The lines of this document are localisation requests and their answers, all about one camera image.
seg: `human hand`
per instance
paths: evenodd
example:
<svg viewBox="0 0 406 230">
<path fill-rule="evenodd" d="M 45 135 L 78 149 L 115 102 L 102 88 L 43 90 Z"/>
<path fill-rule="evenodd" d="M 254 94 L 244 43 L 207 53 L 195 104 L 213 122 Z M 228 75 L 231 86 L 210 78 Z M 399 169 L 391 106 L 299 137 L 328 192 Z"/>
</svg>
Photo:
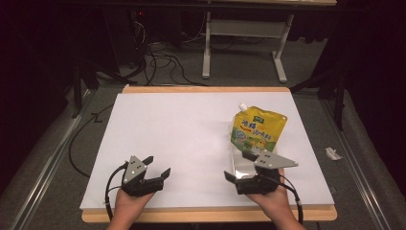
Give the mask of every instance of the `human hand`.
<svg viewBox="0 0 406 230">
<path fill-rule="evenodd" d="M 283 169 L 279 169 L 279 173 L 284 175 Z M 287 198 L 287 190 L 284 187 L 278 186 L 274 192 L 266 195 L 250 194 L 247 196 L 259 205 L 263 213 L 272 220 L 279 230 L 305 229 L 293 216 Z"/>
<path fill-rule="evenodd" d="M 114 216 L 107 230 L 129 229 L 132 223 L 141 215 L 149 200 L 155 194 L 141 197 L 129 196 L 122 189 L 117 192 Z"/>
</svg>

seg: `cable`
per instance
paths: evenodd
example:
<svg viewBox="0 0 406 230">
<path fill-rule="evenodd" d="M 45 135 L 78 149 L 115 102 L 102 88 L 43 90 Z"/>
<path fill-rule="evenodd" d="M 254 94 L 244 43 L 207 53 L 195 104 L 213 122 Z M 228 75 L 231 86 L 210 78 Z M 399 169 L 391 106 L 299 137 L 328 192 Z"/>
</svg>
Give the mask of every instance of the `cable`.
<svg viewBox="0 0 406 230">
<path fill-rule="evenodd" d="M 300 224 L 303 224 L 303 223 L 304 223 L 304 211 L 303 211 L 303 207 L 302 207 L 301 200 L 299 199 L 298 192 L 296 191 L 296 189 L 295 189 L 295 187 L 293 186 L 293 184 L 292 184 L 288 179 L 286 179 L 286 177 L 284 177 L 283 175 L 280 175 L 280 176 L 281 176 L 282 178 L 286 179 L 287 182 L 288 182 L 293 188 L 291 188 L 291 187 L 289 187 L 289 186 L 287 186 L 287 185 L 281 183 L 280 181 L 278 181 L 278 180 L 276 180 L 276 179 L 274 179 L 274 178 L 272 178 L 272 177 L 266 176 L 266 175 L 264 175 L 264 174 L 259 174 L 259 176 L 260 176 L 261 178 L 264 178 L 264 179 L 267 179 L 267 180 L 272 181 L 272 182 L 274 182 L 274 183 L 277 183 L 278 185 L 281 185 L 281 186 L 284 187 L 285 189 L 287 189 L 287 190 L 289 190 L 290 192 L 292 192 L 292 194 L 295 196 L 296 205 L 298 206 L 298 219 L 299 219 L 299 223 L 300 223 Z"/>
<path fill-rule="evenodd" d="M 114 171 L 111 175 L 110 178 L 108 178 L 108 182 L 107 185 L 105 187 L 105 194 L 104 194 L 104 204 L 105 204 L 105 209 L 107 211 L 108 217 L 111 219 L 113 219 L 113 212 L 111 210 L 111 205 L 110 205 L 110 197 L 108 196 L 108 193 L 111 191 L 110 190 L 110 183 L 111 180 L 113 179 L 113 177 L 121 170 L 125 170 L 126 167 L 128 166 L 128 162 L 125 161 L 125 163 L 123 165 L 121 165 L 116 171 Z"/>
<path fill-rule="evenodd" d="M 102 109 L 100 112 L 98 113 L 93 113 L 92 117 L 85 123 L 83 124 L 79 130 L 75 133 L 75 135 L 72 137 L 71 143 L 69 143 L 69 149 L 68 149 L 68 155 L 69 155 L 69 162 L 71 163 L 72 167 L 81 175 L 90 178 L 90 175 L 83 172 L 82 170 L 80 170 L 74 163 L 73 159 L 72 159 L 72 146 L 75 142 L 75 139 L 78 137 L 78 135 L 80 134 L 80 132 L 91 122 L 93 121 L 93 119 L 97 118 L 100 114 L 102 114 L 105 110 L 107 110 L 108 108 L 112 107 L 114 104 L 109 105 L 108 107 Z"/>
<path fill-rule="evenodd" d="M 180 84 L 180 85 L 209 86 L 209 85 L 207 85 L 207 84 L 200 83 L 200 82 L 194 82 L 194 81 L 191 81 L 191 80 L 189 80 L 188 78 L 186 78 L 186 76 L 185 76 L 185 69 L 183 68 L 182 64 L 180 63 L 179 59 L 178 59 L 176 56 L 167 55 L 167 54 L 164 54 L 164 53 L 158 53 L 158 54 L 155 54 L 155 55 L 154 55 L 152 51 L 150 51 L 150 53 L 146 53 L 146 55 L 152 56 L 152 58 L 153 58 L 152 62 L 154 62 L 154 65 L 152 66 L 152 64 L 151 64 L 151 66 L 154 67 L 154 71 L 156 70 L 156 68 L 158 68 L 158 67 L 156 66 L 156 60 L 157 60 L 157 59 L 165 59 L 165 60 L 168 60 L 168 61 L 169 61 L 169 63 L 166 64 L 166 65 L 164 65 L 164 67 L 169 66 L 170 63 L 174 63 L 174 66 L 172 67 L 172 69 L 171 69 L 171 71 L 170 71 L 170 77 L 172 78 L 172 80 L 173 80 L 175 83 L 178 83 L 178 84 Z M 174 69 L 175 69 L 177 66 L 180 67 L 181 72 L 182 72 L 182 73 L 181 73 L 181 76 L 182 76 L 182 78 L 183 78 L 187 83 L 178 82 L 178 81 L 176 81 L 176 80 L 173 78 L 173 74 L 172 74 L 172 73 L 173 73 Z"/>
</svg>

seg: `gray carpet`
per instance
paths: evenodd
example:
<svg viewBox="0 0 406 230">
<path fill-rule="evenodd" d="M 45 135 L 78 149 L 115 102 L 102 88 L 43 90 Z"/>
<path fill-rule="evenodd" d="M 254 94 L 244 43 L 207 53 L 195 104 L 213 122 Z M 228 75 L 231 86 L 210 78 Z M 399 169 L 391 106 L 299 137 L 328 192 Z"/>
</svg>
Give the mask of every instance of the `gray carpet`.
<svg viewBox="0 0 406 230">
<path fill-rule="evenodd" d="M 214 43 L 212 52 L 212 72 L 209 80 L 201 79 L 203 47 L 201 43 L 189 43 L 179 48 L 167 47 L 163 44 L 153 46 L 154 55 L 159 53 L 175 55 L 185 70 L 185 77 L 190 81 L 201 82 L 213 86 L 281 86 L 277 81 L 276 71 L 270 59 L 270 47 L 276 44 L 275 40 L 268 40 L 259 44 L 238 44 L 230 49 L 224 42 Z M 302 40 L 287 42 L 282 55 L 282 63 L 288 78 L 288 83 L 282 86 L 293 86 L 306 80 L 317 62 L 325 43 L 316 42 L 305 44 Z M 147 75 L 152 76 L 155 62 L 147 57 Z M 158 67 L 153 79 L 154 85 L 186 83 L 181 76 L 181 68 L 167 58 L 159 58 Z M 122 67 L 123 73 L 131 70 Z M 133 78 L 141 85 L 147 82 L 144 75 Z M 114 103 L 116 95 L 121 92 L 122 84 L 105 82 L 101 80 L 98 91 L 92 92 L 88 106 L 85 107 L 78 127 L 83 126 L 91 113 L 99 112 Z M 304 122 L 316 157 L 332 191 L 336 203 L 338 219 L 335 221 L 312 222 L 306 221 L 307 229 L 387 229 L 379 227 L 374 220 L 371 209 L 366 205 L 364 195 L 360 193 L 360 186 L 354 180 L 351 161 L 346 152 L 349 147 L 343 145 L 341 135 L 345 134 L 350 150 L 356 152 L 359 167 L 365 172 L 374 194 L 381 204 L 386 220 L 392 229 L 406 229 L 401 215 L 405 212 L 404 197 L 396 188 L 395 183 L 386 171 L 383 163 L 374 151 L 368 135 L 363 129 L 350 97 L 346 97 L 344 109 L 344 132 L 337 132 L 330 121 L 330 114 L 326 109 L 329 102 L 319 101 L 315 94 L 317 89 L 306 89 L 294 95 L 295 102 Z M 10 187 L 2 194 L 0 202 L 0 229 L 9 229 L 14 223 L 25 199 L 33 188 L 36 179 L 43 170 L 48 158 L 56 150 L 58 141 L 63 137 L 72 124 L 70 114 L 73 105 L 67 107 L 64 114 L 44 134 L 37 147 L 33 150 L 25 165 L 15 176 Z M 90 122 L 77 136 L 72 145 L 72 157 L 79 169 L 90 173 L 101 143 L 111 108 L 103 112 L 98 120 L 101 123 Z M 325 154 L 325 148 L 332 147 L 345 156 L 340 161 L 331 161 Z M 27 229 L 104 229 L 106 224 L 90 224 L 81 220 L 79 209 L 82 196 L 87 186 L 88 178 L 80 175 L 73 169 L 68 158 L 68 147 L 63 149 L 63 158 L 58 165 L 52 182 L 46 188 L 46 193 L 40 200 Z M 136 229 L 242 229 L 256 228 L 268 229 L 268 223 L 245 223 L 235 226 L 233 224 L 137 224 Z"/>
</svg>

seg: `wire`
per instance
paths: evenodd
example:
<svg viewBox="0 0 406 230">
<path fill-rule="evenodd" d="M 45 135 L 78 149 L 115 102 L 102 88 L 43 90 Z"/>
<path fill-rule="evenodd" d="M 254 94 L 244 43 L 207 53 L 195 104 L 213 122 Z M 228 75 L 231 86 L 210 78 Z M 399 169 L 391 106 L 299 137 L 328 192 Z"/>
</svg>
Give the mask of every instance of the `wire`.
<svg viewBox="0 0 406 230">
<path fill-rule="evenodd" d="M 149 64 L 150 64 L 150 66 L 152 66 L 152 67 L 154 68 L 154 72 L 153 72 L 153 74 L 152 74 L 152 77 L 148 80 L 148 82 L 147 82 L 146 85 L 152 85 L 152 78 L 154 77 L 155 71 L 156 71 L 157 68 L 168 67 L 168 66 L 170 66 L 171 63 L 173 63 L 174 65 L 173 65 L 172 69 L 170 70 L 170 77 L 171 77 L 171 79 L 172 79 L 175 83 L 177 83 L 177 84 L 179 84 L 179 85 L 200 85 L 200 86 L 208 86 L 207 84 L 200 83 L 200 82 L 194 82 L 194 81 L 191 81 L 191 80 L 189 80 L 188 78 L 186 78 L 186 76 L 185 76 L 185 69 L 183 68 L 182 64 L 180 63 L 179 59 L 178 59 L 176 56 L 167 55 L 167 54 L 162 53 L 162 52 L 158 52 L 158 53 L 155 53 L 155 54 L 154 54 L 154 52 L 152 52 L 151 48 L 149 48 L 149 53 L 146 53 L 146 55 L 152 57 L 152 61 L 151 61 Z M 157 60 L 158 60 L 158 59 L 167 60 L 168 63 L 166 63 L 165 65 L 163 65 L 163 66 L 161 66 L 161 67 L 158 67 L 158 66 L 157 66 Z M 178 66 L 179 66 L 179 68 L 181 69 L 181 77 L 182 77 L 183 80 L 185 80 L 187 83 L 181 83 L 181 82 L 179 82 L 179 81 L 177 81 L 177 80 L 175 80 L 175 79 L 173 78 L 173 72 L 174 72 L 175 68 L 178 67 Z"/>
<path fill-rule="evenodd" d="M 121 170 L 125 170 L 126 167 L 128 166 L 128 162 L 125 161 L 125 163 L 123 165 L 121 165 L 119 168 L 117 168 L 116 171 L 114 171 L 111 175 L 110 178 L 108 178 L 108 182 L 107 185 L 105 187 L 105 194 L 104 194 L 104 204 L 105 204 L 105 209 L 107 211 L 108 217 L 111 219 L 113 219 L 113 212 L 111 210 L 111 205 L 110 205 L 110 197 L 108 196 L 108 193 L 111 191 L 110 190 L 110 184 L 111 184 L 111 180 L 113 179 L 113 177 Z"/>
<path fill-rule="evenodd" d="M 72 159 L 72 146 L 74 145 L 74 142 L 76 140 L 76 138 L 78 137 L 78 135 L 80 134 L 80 132 L 91 122 L 93 121 L 93 119 L 97 118 L 100 114 L 102 114 L 105 110 L 107 110 L 108 108 L 112 107 L 114 104 L 109 105 L 108 107 L 102 109 L 100 112 L 98 113 L 93 113 L 91 119 L 89 119 L 85 124 L 83 124 L 79 130 L 75 133 L 75 135 L 72 137 L 71 142 L 69 143 L 69 149 L 68 149 L 68 155 L 69 155 L 69 162 L 71 163 L 72 167 L 81 175 L 90 178 L 90 175 L 88 173 L 83 172 L 82 170 L 80 170 L 74 163 L 73 159 Z"/>
<path fill-rule="evenodd" d="M 281 186 L 284 187 L 285 189 L 287 189 L 287 190 L 289 190 L 290 192 L 292 192 L 292 194 L 295 196 L 296 205 L 297 205 L 297 207 L 298 207 L 298 219 L 299 219 L 299 223 L 300 223 L 300 224 L 303 224 L 303 222 L 304 222 L 304 211 L 303 211 L 303 207 L 302 207 L 301 200 L 299 199 L 298 192 L 296 191 L 296 189 L 295 189 L 295 187 L 293 186 L 293 184 L 292 184 L 288 179 L 286 179 L 286 177 L 284 177 L 283 175 L 280 175 L 280 176 L 283 177 L 284 179 L 286 179 L 287 182 L 288 182 L 293 188 L 292 188 L 292 187 L 289 187 L 289 186 L 287 186 L 287 185 L 281 183 L 280 181 L 278 181 L 278 180 L 276 180 L 276 179 L 274 179 L 274 178 L 272 178 L 272 177 L 269 177 L 269 176 L 267 176 L 267 175 L 259 174 L 259 176 L 260 176 L 261 178 L 264 178 L 264 179 L 270 180 L 270 181 L 272 181 L 272 182 L 274 182 L 274 183 L 277 183 L 278 185 L 281 185 Z"/>
</svg>

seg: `wooden table edge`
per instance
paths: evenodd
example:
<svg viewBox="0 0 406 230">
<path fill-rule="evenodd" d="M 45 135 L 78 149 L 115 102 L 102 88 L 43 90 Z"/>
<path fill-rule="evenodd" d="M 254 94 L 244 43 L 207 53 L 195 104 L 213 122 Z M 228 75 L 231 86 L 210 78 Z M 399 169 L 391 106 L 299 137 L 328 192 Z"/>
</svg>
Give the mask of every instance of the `wooden table edge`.
<svg viewBox="0 0 406 230">
<path fill-rule="evenodd" d="M 292 206 L 292 212 L 297 218 L 296 206 Z M 89 223 L 110 221 L 105 209 L 84 209 L 81 217 L 83 221 Z M 332 221 L 335 219 L 337 219 L 337 211 L 332 204 L 304 207 L 304 220 Z M 154 223 L 256 221 L 270 221 L 259 207 L 145 209 L 137 219 L 137 222 Z"/>
<path fill-rule="evenodd" d="M 123 93 L 230 93 L 230 92 L 290 92 L 287 87 L 242 86 L 129 86 Z"/>
</svg>

